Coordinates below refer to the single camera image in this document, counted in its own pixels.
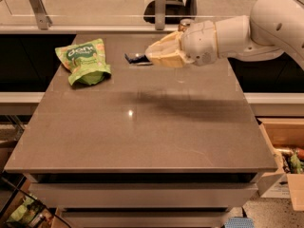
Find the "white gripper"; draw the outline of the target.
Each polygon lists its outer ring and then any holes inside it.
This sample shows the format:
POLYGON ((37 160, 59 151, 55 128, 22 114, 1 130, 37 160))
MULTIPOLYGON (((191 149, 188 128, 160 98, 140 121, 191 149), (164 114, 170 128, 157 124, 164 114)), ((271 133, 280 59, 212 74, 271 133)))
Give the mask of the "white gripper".
POLYGON ((192 23, 186 31, 174 31, 145 51, 155 66, 180 68, 189 64, 198 67, 218 59, 215 24, 211 21, 192 23))

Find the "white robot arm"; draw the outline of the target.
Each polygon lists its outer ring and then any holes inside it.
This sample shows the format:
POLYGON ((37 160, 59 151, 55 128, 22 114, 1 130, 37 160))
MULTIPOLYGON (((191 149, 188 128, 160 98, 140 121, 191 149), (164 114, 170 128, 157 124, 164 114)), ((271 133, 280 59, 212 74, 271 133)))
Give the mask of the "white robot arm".
POLYGON ((295 0, 256 0, 248 16, 192 22, 145 51, 164 67, 205 66, 221 58, 267 61, 286 53, 304 68, 304 8, 295 0))

